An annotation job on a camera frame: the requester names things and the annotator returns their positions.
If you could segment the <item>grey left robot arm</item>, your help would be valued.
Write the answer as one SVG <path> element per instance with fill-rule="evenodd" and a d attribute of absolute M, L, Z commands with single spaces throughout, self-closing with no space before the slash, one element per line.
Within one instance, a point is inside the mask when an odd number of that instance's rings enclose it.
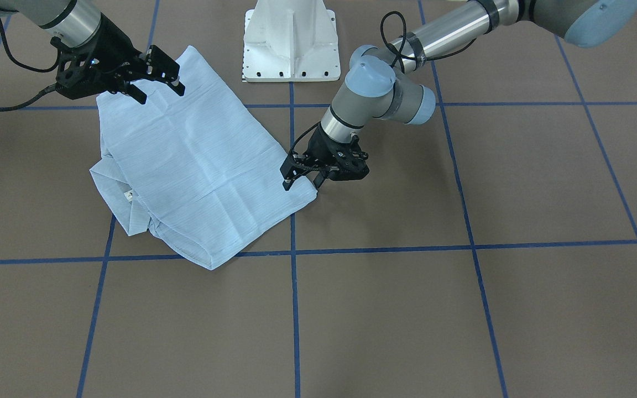
<path fill-rule="evenodd" d="M 432 90 L 409 74 L 462 53 L 500 26 L 529 21 L 580 48 L 609 40 L 631 20 L 637 1 L 468 1 L 414 31 L 404 29 L 381 48 L 363 45 L 351 55 L 349 72 L 321 120 L 308 129 L 306 150 L 291 148 L 280 167 L 288 191 L 316 173 L 313 184 L 352 181 L 369 174 L 359 133 L 369 121 L 423 124 L 436 108 Z"/>

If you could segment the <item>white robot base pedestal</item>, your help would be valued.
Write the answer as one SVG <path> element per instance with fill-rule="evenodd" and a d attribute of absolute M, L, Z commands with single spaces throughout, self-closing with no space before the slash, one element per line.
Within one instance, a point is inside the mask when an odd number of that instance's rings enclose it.
<path fill-rule="evenodd" d="M 341 77 L 336 14 L 323 1 L 258 1 L 244 15 L 245 82 Z"/>

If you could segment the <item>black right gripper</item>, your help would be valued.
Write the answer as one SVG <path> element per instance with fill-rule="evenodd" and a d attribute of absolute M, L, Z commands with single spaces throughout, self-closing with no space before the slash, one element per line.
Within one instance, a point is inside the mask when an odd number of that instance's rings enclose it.
<path fill-rule="evenodd" d="M 124 94 L 144 105 L 147 94 L 132 84 L 142 77 L 166 84 L 178 96 L 185 94 L 180 65 L 174 59 L 150 45 L 142 60 L 130 38 L 104 14 L 87 43 L 71 48 L 54 38 L 53 46 L 60 52 L 56 90 L 71 100 L 109 92 Z"/>

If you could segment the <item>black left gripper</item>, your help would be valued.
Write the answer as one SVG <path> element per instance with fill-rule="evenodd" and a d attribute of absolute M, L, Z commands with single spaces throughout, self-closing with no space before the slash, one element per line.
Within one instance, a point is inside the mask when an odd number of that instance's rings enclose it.
<path fill-rule="evenodd" d="M 309 139 L 304 155 L 288 154 L 280 167 L 283 189 L 288 191 L 302 176 L 316 174 L 313 185 L 318 191 L 326 180 L 352 181 L 369 174 L 368 154 L 359 146 L 359 136 L 352 134 L 349 143 L 338 143 L 323 128 L 317 128 Z"/>

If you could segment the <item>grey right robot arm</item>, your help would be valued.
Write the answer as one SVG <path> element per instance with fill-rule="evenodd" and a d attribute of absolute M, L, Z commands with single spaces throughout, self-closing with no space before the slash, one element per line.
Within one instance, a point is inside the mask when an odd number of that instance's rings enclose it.
<path fill-rule="evenodd" d="M 56 49 L 54 84 L 37 97 L 57 92 L 71 100 L 109 92 L 121 93 L 140 104 L 147 94 L 134 85 L 145 79 L 185 93 L 179 64 L 150 45 L 137 50 L 130 38 L 91 1 L 0 1 L 0 37 L 7 45 L 2 18 L 20 13 L 51 35 Z"/>

